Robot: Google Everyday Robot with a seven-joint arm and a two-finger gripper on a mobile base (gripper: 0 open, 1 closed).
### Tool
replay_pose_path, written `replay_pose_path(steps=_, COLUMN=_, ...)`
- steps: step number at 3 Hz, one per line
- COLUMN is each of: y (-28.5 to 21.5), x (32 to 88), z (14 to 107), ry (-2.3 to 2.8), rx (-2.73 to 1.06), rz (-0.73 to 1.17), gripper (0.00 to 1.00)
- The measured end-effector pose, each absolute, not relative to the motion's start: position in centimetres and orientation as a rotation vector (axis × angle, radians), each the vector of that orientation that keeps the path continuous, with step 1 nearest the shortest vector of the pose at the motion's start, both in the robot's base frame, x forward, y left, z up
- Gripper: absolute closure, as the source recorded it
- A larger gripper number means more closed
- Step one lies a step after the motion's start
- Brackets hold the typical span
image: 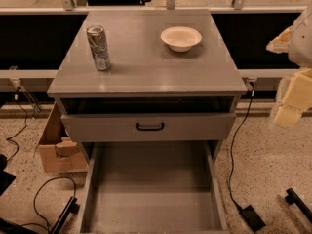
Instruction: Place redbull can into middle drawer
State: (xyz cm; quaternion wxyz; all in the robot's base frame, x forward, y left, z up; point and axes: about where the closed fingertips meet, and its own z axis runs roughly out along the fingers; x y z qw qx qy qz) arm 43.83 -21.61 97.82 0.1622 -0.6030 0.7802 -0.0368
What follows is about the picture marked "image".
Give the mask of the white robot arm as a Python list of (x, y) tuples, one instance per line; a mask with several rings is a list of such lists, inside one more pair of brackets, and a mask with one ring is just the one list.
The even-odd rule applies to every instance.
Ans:
[(280, 81), (270, 114), (271, 129), (288, 130), (312, 108), (312, 6), (309, 5), (292, 26), (271, 40), (266, 50), (287, 53), (289, 61), (299, 66), (296, 73)]

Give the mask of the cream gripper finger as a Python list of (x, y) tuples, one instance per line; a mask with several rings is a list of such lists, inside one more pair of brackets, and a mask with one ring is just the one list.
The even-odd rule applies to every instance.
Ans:
[(289, 26), (267, 44), (266, 50), (276, 54), (287, 53), (290, 47), (291, 32), (292, 28)]
[(272, 119), (274, 126), (283, 129), (294, 127), (302, 114), (312, 107), (312, 70), (301, 69), (288, 81), (286, 91)]

